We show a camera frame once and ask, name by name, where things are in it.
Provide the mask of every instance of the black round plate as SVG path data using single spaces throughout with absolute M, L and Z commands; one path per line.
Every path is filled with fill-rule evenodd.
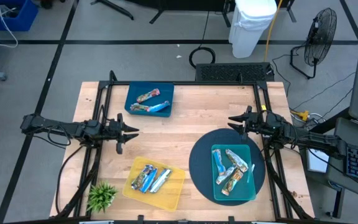
M 191 179 L 196 188 L 210 201 L 220 205 L 235 206 L 248 201 L 221 201 L 215 200 L 212 180 L 211 148 L 215 144 L 247 144 L 250 147 L 251 160 L 255 164 L 254 182 L 255 191 L 259 192 L 265 180 L 264 158 L 256 143 L 248 138 L 246 142 L 241 141 L 241 136 L 233 129 L 218 129 L 211 131 L 201 137 L 190 153 L 189 170 Z

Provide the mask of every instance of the standing fan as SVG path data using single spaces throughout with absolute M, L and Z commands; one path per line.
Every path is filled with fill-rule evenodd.
M 290 65 L 298 70 L 308 79 L 316 76 L 316 67 L 326 57 L 328 50 L 333 43 L 336 30 L 336 13 L 330 8 L 320 11 L 313 19 L 310 27 L 308 38 L 304 44 L 291 49 Z M 313 66 L 313 76 L 307 75 L 305 72 L 297 68 L 293 64 L 293 52 L 301 47 L 305 47 L 305 62 L 309 66 Z

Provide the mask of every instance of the wooden table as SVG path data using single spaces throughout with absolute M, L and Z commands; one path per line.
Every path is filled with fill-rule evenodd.
M 82 84 L 74 121 L 84 121 L 92 117 L 97 87 L 98 82 Z M 228 128 L 227 117 L 242 114 L 248 105 L 256 111 L 251 86 L 177 85 L 173 97 L 172 115 L 169 118 L 128 114 L 124 110 L 127 92 L 128 86 L 113 86 L 108 117 L 116 118 L 118 113 L 122 113 L 126 124 L 140 129 L 139 136 L 123 145 L 122 155 L 116 153 L 115 141 L 103 144 L 98 181 L 107 181 L 122 190 L 134 158 L 143 156 L 185 170 L 185 183 L 175 212 L 168 212 L 126 198 L 120 192 L 106 213 L 93 214 L 92 219 L 136 220 L 138 215 L 144 215 L 145 220 L 226 221 L 228 216 L 234 216 L 236 221 L 275 219 L 267 172 L 257 198 L 234 207 L 218 205 L 202 196 L 194 186 L 189 173 L 188 161 L 191 149 L 202 135 L 215 129 Z M 283 83 L 268 83 L 268 93 L 273 111 L 282 115 L 287 121 L 291 121 Z M 250 133 L 250 137 L 260 148 L 262 147 L 259 135 Z M 66 149 L 64 160 L 76 148 L 78 142 L 73 141 L 73 144 Z M 281 150 L 281 153 L 289 191 L 296 192 L 298 203 L 309 215 L 314 216 L 299 154 L 285 149 Z M 60 182 L 60 209 L 77 190 L 84 154 L 83 149 L 71 158 L 63 171 Z M 276 189 L 281 216 L 285 217 L 283 196 L 277 187 Z M 86 201 L 85 194 L 81 208 L 82 215 L 85 214 Z M 51 215 L 55 214 L 55 207 L 52 206 Z

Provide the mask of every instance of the yellow cable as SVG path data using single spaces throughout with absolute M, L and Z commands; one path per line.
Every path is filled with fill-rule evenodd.
M 281 3 L 282 3 L 282 2 L 283 2 L 283 0 L 280 0 L 280 2 L 278 3 L 277 10 L 276 10 L 276 13 L 274 14 L 274 18 L 273 18 L 272 24 L 270 25 L 270 29 L 268 30 L 268 36 L 267 36 L 267 41 L 266 41 L 266 51 L 265 51 L 264 62 L 266 62 L 267 52 L 268 52 L 268 50 L 269 50 L 270 35 L 272 35 L 273 25 L 274 25 L 274 22 L 275 22 L 275 20 L 276 20 L 277 14 L 278 14 L 278 10 L 280 10 Z

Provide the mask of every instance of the potted plant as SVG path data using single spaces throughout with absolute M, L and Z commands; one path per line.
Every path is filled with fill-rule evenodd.
M 114 200 L 118 190 L 110 186 L 107 182 L 100 182 L 97 186 L 92 185 L 88 195 L 88 210 L 92 212 L 106 212 L 112 201 Z

